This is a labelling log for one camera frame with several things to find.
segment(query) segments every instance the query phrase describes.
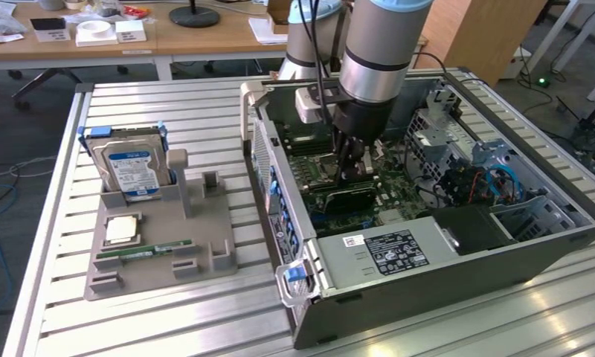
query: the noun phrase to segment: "black lamp base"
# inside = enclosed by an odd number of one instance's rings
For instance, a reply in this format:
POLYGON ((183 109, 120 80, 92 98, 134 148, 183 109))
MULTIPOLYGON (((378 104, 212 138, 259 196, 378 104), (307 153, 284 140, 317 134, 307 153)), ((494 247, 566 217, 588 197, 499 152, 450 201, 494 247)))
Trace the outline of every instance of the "black lamp base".
POLYGON ((179 7, 170 12, 172 22, 186 28, 208 28, 220 21, 220 14, 207 7, 198 7, 191 13, 191 7, 179 7))

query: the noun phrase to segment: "red object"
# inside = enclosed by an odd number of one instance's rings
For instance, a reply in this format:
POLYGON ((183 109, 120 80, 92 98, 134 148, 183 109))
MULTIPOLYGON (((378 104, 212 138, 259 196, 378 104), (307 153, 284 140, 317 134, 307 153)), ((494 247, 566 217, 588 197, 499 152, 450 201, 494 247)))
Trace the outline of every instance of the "red object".
POLYGON ((143 19, 144 17, 147 17, 147 15, 150 15, 150 9, 147 9, 144 7, 124 5, 123 13, 126 15, 131 15, 131 16, 136 17, 138 19, 143 19))
POLYGON ((467 203, 473 202, 473 196, 474 196, 474 188, 477 187, 477 180, 481 176, 482 172, 478 172, 477 175, 474 175, 474 182, 473 182, 473 189, 470 190, 470 199, 467 200, 467 203))

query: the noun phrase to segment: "hard drive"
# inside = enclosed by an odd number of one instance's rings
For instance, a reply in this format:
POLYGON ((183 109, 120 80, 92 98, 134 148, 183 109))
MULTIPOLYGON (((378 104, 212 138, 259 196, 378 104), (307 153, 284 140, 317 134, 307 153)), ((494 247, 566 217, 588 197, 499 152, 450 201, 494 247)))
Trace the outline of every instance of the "hard drive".
POLYGON ((168 145, 163 125, 136 129, 92 128, 82 144, 95 161, 107 192, 122 191, 128 202, 160 197, 160 187, 172 183, 166 161, 168 145))

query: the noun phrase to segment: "blue cable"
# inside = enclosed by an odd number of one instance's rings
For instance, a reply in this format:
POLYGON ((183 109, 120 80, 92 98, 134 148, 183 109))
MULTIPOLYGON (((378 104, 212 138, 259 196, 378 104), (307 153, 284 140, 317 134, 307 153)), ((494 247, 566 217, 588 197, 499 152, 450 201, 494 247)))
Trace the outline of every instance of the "blue cable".
POLYGON ((13 197, 11 199, 11 202, 7 204, 7 206, 0 210, 0 215, 7 212, 7 210, 13 206, 13 203, 16 203, 17 200, 17 189, 11 184, 0 184, 0 187, 9 188, 13 191, 13 197))
POLYGON ((11 293, 13 292, 13 280, 11 278, 9 266, 7 265, 4 253, 1 252, 1 246, 0 246, 0 263, 1 263, 1 267, 4 268, 4 272, 7 275, 7 293, 4 294, 4 297, 0 300, 0 308, 1 308, 1 306, 9 300, 11 293))
MULTIPOLYGON (((493 181, 493 171, 494 171, 494 170, 505 171, 505 172, 509 174, 509 177, 513 178, 514 185, 515 185, 515 187, 518 187, 518 194, 521 195, 521 198, 519 198, 519 199, 522 199, 522 198, 523 198, 523 192, 522 192, 522 189, 521 189, 521 182, 518 181, 518 177, 517 177, 517 174, 514 173, 514 170, 510 169, 509 166, 505 166, 505 165, 501 165, 501 164, 495 164, 495 165, 493 165, 493 166, 487 169, 487 173, 486 173, 486 175, 485 175, 485 180, 487 180, 487 182, 491 182, 491 181, 493 181)), ((493 193, 494 193, 497 196, 501 195, 501 192, 498 192, 498 189, 497 189, 494 186, 490 187, 490 190, 493 191, 493 193)))

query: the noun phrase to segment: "power supply label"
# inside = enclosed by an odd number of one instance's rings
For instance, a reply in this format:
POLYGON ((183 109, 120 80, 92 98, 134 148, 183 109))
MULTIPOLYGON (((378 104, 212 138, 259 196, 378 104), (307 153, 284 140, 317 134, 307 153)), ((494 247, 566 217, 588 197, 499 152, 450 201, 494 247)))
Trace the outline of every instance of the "power supply label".
POLYGON ((150 152, 124 152, 111 154, 108 157, 122 192, 130 196, 144 196, 159 190, 156 173, 150 168, 152 161, 150 152))
POLYGON ((366 238, 365 243, 383 275, 430 264, 409 230, 366 238))

